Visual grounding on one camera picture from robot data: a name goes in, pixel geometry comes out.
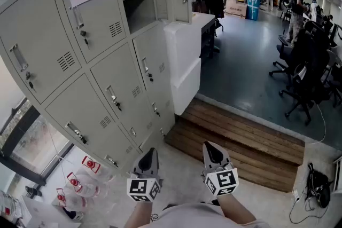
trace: wooden platform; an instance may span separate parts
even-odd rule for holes
[[[239,177],[291,192],[305,143],[194,99],[165,138],[166,143],[202,161],[204,141],[226,148]]]

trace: cardboard box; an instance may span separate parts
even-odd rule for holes
[[[247,4],[240,3],[238,0],[227,0],[226,14],[237,15],[246,18]]]

